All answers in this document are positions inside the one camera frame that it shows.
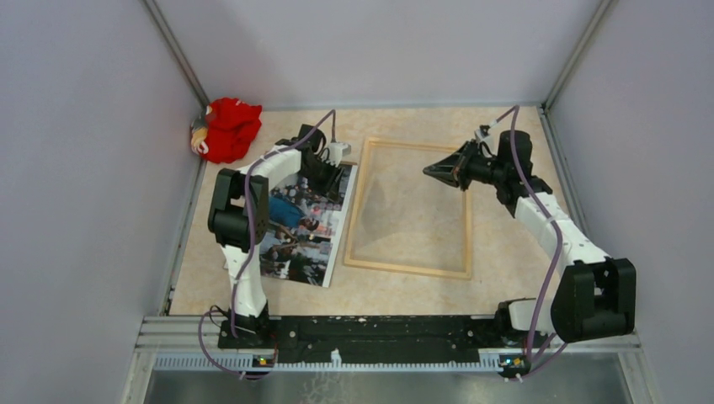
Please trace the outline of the printed photo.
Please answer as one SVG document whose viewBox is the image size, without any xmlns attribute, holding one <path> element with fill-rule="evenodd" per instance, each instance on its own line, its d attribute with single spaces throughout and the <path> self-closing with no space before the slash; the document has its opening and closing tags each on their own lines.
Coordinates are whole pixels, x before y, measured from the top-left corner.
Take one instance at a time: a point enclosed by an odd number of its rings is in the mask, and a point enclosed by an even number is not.
<svg viewBox="0 0 714 404">
<path fill-rule="evenodd" d="M 348 212 L 357 165 L 342 163 L 337 196 L 320 195 L 292 174 L 269 194 L 269 224 L 258 246 L 261 275 L 327 288 Z"/>
</svg>

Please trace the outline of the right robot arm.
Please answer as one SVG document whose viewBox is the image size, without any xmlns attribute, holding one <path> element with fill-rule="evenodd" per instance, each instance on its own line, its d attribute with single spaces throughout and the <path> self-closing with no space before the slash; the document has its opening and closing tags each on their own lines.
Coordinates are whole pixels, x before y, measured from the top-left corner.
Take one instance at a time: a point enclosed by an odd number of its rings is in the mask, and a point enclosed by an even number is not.
<svg viewBox="0 0 714 404">
<path fill-rule="evenodd" d="M 528 332 L 555 334 L 565 343 L 631 334 L 635 328 L 637 272 L 626 258 L 595 246 L 560 207 L 551 187 L 532 172 L 530 135 L 504 131 L 491 153 L 486 140 L 465 142 L 423 173 L 466 191 L 492 185 L 498 202 L 555 260 L 559 282 L 552 298 L 507 300 L 493 324 L 496 340 L 515 347 Z"/>
</svg>

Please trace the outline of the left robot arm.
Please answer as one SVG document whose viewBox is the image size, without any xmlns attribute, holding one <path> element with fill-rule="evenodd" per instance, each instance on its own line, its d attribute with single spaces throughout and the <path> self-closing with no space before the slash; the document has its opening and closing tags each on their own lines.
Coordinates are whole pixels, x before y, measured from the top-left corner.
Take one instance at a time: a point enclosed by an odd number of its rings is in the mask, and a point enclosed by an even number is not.
<svg viewBox="0 0 714 404">
<path fill-rule="evenodd" d="M 350 144 L 327 140 L 313 125 L 277 141 L 254 162 L 239 169 L 223 168 L 216 176 L 208 229 L 224 254 L 231 285 L 225 333 L 250 348 L 269 340 L 269 311 L 261 281 L 258 247 L 269 226 L 269 192 L 293 174 L 306 178 L 318 194 L 338 196 L 341 163 Z"/>
</svg>

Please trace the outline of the red crumpled cloth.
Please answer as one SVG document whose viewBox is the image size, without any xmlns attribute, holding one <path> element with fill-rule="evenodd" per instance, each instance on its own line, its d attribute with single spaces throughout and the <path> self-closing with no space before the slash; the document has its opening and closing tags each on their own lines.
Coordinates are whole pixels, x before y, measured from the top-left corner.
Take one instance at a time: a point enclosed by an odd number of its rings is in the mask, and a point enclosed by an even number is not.
<svg viewBox="0 0 714 404">
<path fill-rule="evenodd" d="M 210 102 L 190 125 L 192 152 L 215 164 L 243 159 L 262 126 L 263 106 L 240 98 Z"/>
</svg>

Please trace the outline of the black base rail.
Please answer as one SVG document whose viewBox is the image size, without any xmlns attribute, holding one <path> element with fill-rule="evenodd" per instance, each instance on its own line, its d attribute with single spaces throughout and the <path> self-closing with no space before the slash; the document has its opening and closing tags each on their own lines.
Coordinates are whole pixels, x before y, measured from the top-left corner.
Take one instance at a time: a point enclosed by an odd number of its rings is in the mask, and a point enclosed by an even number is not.
<svg viewBox="0 0 714 404">
<path fill-rule="evenodd" d="M 527 333 L 503 316 L 272 316 L 255 332 L 221 324 L 221 349 L 267 349 L 281 364 L 470 364 L 487 348 L 521 350 Z"/>
</svg>

